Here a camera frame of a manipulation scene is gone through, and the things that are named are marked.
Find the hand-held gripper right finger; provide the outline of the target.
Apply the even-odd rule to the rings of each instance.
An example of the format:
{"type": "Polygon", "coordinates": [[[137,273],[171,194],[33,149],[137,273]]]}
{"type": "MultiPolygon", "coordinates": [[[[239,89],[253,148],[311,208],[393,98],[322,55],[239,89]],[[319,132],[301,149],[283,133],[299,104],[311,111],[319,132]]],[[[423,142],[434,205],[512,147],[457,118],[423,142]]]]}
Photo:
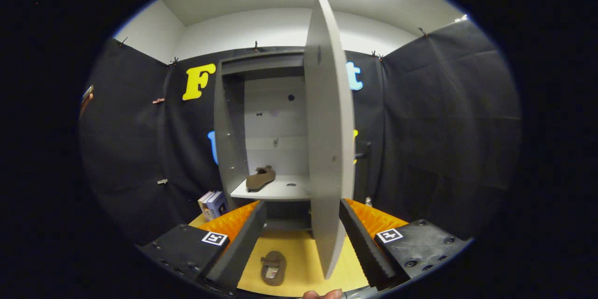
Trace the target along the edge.
{"type": "Polygon", "coordinates": [[[339,218],[368,284],[388,290],[422,278],[468,248],[470,240],[428,220],[407,223],[351,199],[341,199],[339,218]]]}

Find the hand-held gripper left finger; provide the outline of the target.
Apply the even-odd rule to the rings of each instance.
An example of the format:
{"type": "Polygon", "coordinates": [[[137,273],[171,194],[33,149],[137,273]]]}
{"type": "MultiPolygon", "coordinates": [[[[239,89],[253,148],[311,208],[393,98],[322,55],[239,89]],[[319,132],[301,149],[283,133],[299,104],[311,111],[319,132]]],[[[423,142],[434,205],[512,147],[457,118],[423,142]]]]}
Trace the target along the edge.
{"type": "Polygon", "coordinates": [[[255,201],[200,227],[177,225],[138,249],[178,278],[235,292],[265,221],[265,203],[255,201]]]}

